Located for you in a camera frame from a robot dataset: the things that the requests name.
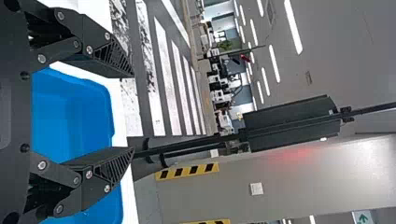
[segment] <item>blue bin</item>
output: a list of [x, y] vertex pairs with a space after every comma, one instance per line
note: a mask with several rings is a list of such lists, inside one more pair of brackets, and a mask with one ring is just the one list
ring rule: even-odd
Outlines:
[[[111, 147], [113, 115], [104, 86], [47, 68], [33, 75], [32, 95], [35, 152], [60, 163]], [[122, 216], [118, 187], [87, 211], [42, 223], [116, 224]]]

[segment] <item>wall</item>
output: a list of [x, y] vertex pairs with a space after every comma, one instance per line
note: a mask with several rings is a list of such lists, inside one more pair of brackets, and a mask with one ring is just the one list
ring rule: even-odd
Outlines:
[[[329, 94], [340, 106], [353, 107], [396, 99], [396, 30], [393, 28], [396, 14], [392, 10], [396, 8], [395, 1], [291, 0], [304, 46], [300, 56], [291, 38], [284, 1], [273, 1], [276, 9], [273, 28], [266, 17], [260, 17], [256, 1], [237, 2], [246, 5], [247, 41], [252, 39], [248, 22], [253, 19], [260, 45], [273, 44], [278, 61], [280, 84], [276, 84], [268, 48], [255, 51], [259, 61], [254, 66], [255, 79], [262, 82], [260, 69], [265, 66], [272, 93], [265, 98], [265, 105], [259, 107], [321, 94]], [[304, 76], [308, 70], [313, 79], [311, 86]], [[396, 130], [396, 113], [365, 116], [358, 121], [345, 127], [345, 132]]]
[[[396, 206], [396, 135], [366, 137], [187, 161], [179, 166], [219, 161], [220, 172], [157, 182], [163, 224], [220, 217], [249, 223]], [[252, 197], [248, 185], [256, 182], [264, 195]]]
[[235, 28], [235, 20], [233, 15], [218, 20], [212, 20], [213, 31], [226, 31]]
[[377, 224], [394, 224], [396, 223], [396, 208], [376, 209], [372, 212]]
[[205, 7], [205, 19], [211, 20], [214, 17], [218, 17], [231, 12], [233, 12], [233, 1], [215, 4], [211, 7]]

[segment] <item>warning tape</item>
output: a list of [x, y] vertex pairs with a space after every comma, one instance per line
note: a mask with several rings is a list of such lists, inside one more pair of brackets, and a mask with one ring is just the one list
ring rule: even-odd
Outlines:
[[217, 162], [209, 164], [199, 164], [190, 167], [180, 167], [162, 170], [155, 173], [155, 179], [157, 181], [179, 179], [183, 177], [189, 177], [194, 175], [208, 175], [219, 171], [219, 164]]
[[231, 224], [231, 220], [219, 219], [219, 220], [209, 220], [209, 221], [186, 222], [181, 224]]

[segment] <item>bolt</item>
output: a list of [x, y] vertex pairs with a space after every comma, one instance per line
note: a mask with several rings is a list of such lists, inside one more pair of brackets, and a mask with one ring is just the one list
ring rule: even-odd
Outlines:
[[64, 210], [64, 206], [59, 204], [58, 207], [56, 207], [55, 212], [56, 214], [61, 214], [63, 210]]
[[39, 54], [38, 57], [37, 57], [37, 59], [38, 59], [38, 61], [39, 61], [40, 63], [46, 63], [46, 62], [47, 62], [47, 58], [46, 58], [46, 56], [44, 56], [43, 54]]
[[91, 179], [92, 178], [92, 171], [88, 171], [87, 174], [85, 174], [85, 177], [87, 177], [87, 179]]
[[105, 33], [105, 39], [106, 40], [110, 40], [110, 34], [109, 33]]
[[93, 54], [93, 49], [92, 49], [91, 46], [88, 46], [88, 47], [87, 47], [87, 53], [88, 53], [88, 54]]
[[28, 151], [30, 151], [29, 144], [22, 144], [21, 145], [21, 152], [25, 153], [25, 152], [28, 152]]
[[73, 183], [74, 183], [75, 185], [79, 184], [79, 178], [78, 178], [78, 176], [77, 176], [76, 178], [74, 178]]
[[108, 193], [109, 191], [110, 191], [110, 186], [109, 186], [109, 185], [106, 185], [106, 186], [105, 186], [105, 192]]
[[78, 49], [78, 48], [79, 48], [79, 43], [78, 43], [78, 41], [77, 41], [77, 40], [75, 40], [75, 41], [73, 42], [73, 45], [74, 45], [74, 47], [75, 47], [76, 49]]
[[30, 74], [28, 72], [21, 72], [21, 79], [23, 81], [29, 80], [30, 79]]
[[58, 12], [58, 19], [59, 20], [64, 20], [64, 14], [62, 12]]
[[39, 170], [44, 170], [44, 169], [46, 169], [46, 167], [47, 167], [47, 162], [46, 162], [46, 161], [41, 161], [41, 162], [39, 162], [38, 165], [37, 165], [37, 168], [38, 168]]

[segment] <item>ceiling light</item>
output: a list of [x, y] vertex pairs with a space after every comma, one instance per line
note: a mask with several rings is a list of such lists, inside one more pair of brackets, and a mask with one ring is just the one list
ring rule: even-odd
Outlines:
[[303, 52], [303, 44], [301, 43], [300, 34], [298, 33], [297, 23], [294, 18], [293, 9], [291, 7], [290, 0], [285, 0], [286, 15], [288, 16], [289, 26], [291, 29], [291, 35], [293, 36], [294, 45], [297, 50], [297, 54]]
[[253, 96], [253, 106], [254, 106], [254, 110], [257, 110], [256, 98], [254, 98], [254, 96]]
[[251, 76], [253, 76], [253, 69], [251, 69], [251, 63], [247, 63], [248, 71]]
[[309, 221], [311, 221], [311, 224], [317, 224], [314, 216], [309, 216]]
[[262, 105], [264, 104], [264, 96], [262, 95], [262, 84], [260, 81], [257, 81], [257, 88], [259, 89], [260, 99], [262, 100]]
[[244, 34], [244, 28], [242, 28], [242, 26], [239, 26], [239, 32], [241, 33], [242, 43], [245, 44], [245, 34]]
[[257, 6], [259, 7], [260, 15], [264, 16], [264, 9], [262, 7], [262, 0], [257, 0]]
[[235, 26], [236, 26], [236, 32], [238, 32], [238, 34], [239, 34], [239, 22], [238, 22], [238, 18], [234, 18], [235, 19]]
[[235, 10], [236, 16], [239, 17], [238, 5], [236, 4], [236, 0], [233, 0], [233, 7]]
[[245, 20], [244, 9], [242, 8], [242, 5], [239, 6], [239, 11], [241, 12], [242, 23], [244, 23], [244, 25], [247, 25], [247, 21]]
[[271, 95], [270, 87], [268, 85], [267, 75], [265, 74], [265, 69], [262, 67], [262, 78], [264, 79], [265, 90], [267, 91], [267, 96]]
[[252, 19], [250, 19], [250, 27], [251, 27], [251, 33], [253, 33], [254, 44], [258, 46], [259, 40], [257, 39], [256, 28], [254, 27], [254, 21]]
[[279, 75], [279, 69], [277, 67], [274, 47], [272, 45], [270, 45], [269, 49], [270, 49], [271, 61], [273, 63], [273, 67], [274, 67], [274, 71], [275, 71], [276, 82], [279, 83], [280, 82], [280, 75]]

